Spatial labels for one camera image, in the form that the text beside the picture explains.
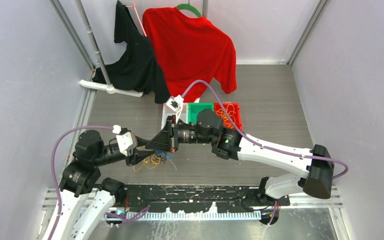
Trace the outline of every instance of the worn black surface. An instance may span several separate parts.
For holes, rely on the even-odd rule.
[[[138,212],[149,206],[151,213],[207,212],[215,202],[219,213],[252,212],[251,207],[265,208],[257,198],[257,187],[217,185],[125,185],[128,207]],[[281,206],[289,206],[289,198],[280,199]]]

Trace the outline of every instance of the wooden floor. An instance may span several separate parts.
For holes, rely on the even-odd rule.
[[[243,131],[265,141],[297,148],[311,148],[309,130],[288,65],[238,65],[237,90],[226,95],[213,80],[220,99],[239,103]],[[201,103],[214,102],[207,89]],[[89,119],[90,125],[121,125],[137,136],[151,139],[161,128],[162,105],[154,94],[132,97],[99,91]],[[111,131],[101,131],[107,142]],[[173,163],[134,172],[124,161],[100,167],[101,178],[125,184],[258,185],[261,178],[279,176],[285,170],[252,161],[224,160],[211,153],[209,145],[182,144]]]

